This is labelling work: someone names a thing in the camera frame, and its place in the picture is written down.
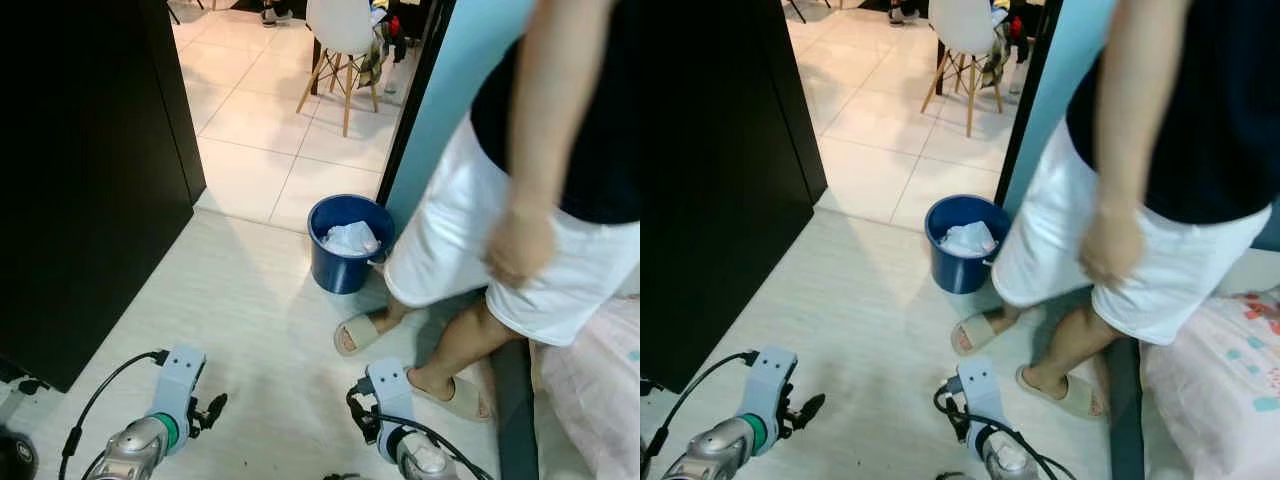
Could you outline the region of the person's right hand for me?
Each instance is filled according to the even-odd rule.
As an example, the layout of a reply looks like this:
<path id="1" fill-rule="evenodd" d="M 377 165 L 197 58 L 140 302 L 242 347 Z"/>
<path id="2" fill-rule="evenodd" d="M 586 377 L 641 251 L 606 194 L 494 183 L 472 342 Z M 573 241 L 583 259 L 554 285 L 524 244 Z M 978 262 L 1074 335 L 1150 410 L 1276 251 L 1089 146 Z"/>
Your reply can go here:
<path id="1" fill-rule="evenodd" d="M 489 274 L 513 289 L 525 288 L 556 252 L 553 214 L 544 205 L 508 206 L 486 238 L 483 261 Z"/>
<path id="2" fill-rule="evenodd" d="M 1082 237 L 1078 261 L 1096 284 L 1120 287 L 1144 251 L 1139 209 L 1133 205 L 1098 206 Z"/>

